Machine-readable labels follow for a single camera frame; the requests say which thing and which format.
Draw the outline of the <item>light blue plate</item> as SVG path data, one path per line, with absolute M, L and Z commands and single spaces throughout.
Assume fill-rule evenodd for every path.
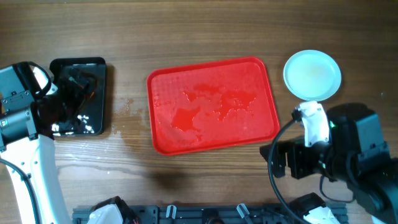
M 319 50 L 302 50 L 285 63 L 283 79 L 287 89 L 305 101 L 324 101 L 340 88 L 342 73 L 335 60 Z

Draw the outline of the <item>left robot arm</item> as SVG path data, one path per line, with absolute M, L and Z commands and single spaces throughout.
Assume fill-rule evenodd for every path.
M 10 174 L 22 223 L 72 222 L 58 180 L 51 136 L 26 136 L 7 144 L 1 163 Z

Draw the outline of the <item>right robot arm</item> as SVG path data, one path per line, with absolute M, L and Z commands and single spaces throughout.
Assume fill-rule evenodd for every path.
M 392 158 L 375 111 L 362 103 L 346 103 L 328 111 L 316 101 L 298 105 L 289 121 L 260 154 L 267 162 L 271 186 L 288 215 L 298 223 L 336 223 L 323 198 L 311 193 L 287 203 L 275 179 L 302 179 L 320 174 L 343 181 L 352 201 L 376 223 L 397 223 L 397 159 Z

